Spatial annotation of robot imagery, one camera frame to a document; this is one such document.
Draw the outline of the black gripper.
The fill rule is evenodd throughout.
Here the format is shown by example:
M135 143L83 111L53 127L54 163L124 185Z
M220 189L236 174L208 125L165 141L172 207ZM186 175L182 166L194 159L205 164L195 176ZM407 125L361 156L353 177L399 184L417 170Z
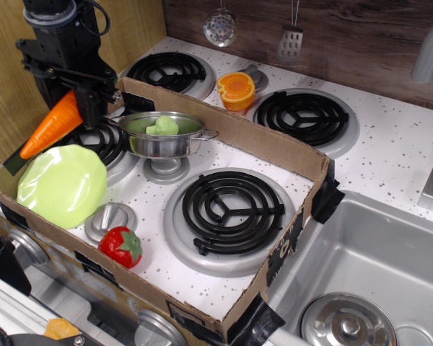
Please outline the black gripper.
M20 39L25 70L35 78L49 109L70 89L75 89L79 114L85 128L94 128L106 114L107 102L118 101L115 71L99 56L100 36L95 16L26 16L35 39Z

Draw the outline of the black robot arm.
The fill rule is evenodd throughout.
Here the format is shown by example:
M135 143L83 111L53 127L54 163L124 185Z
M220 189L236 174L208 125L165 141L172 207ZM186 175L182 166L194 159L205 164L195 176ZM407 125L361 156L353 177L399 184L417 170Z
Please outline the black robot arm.
M106 13L96 1L25 1L23 17L35 39L15 43L47 106L73 91L86 128L95 127L120 98L117 73L100 57L110 18L101 30L97 12Z

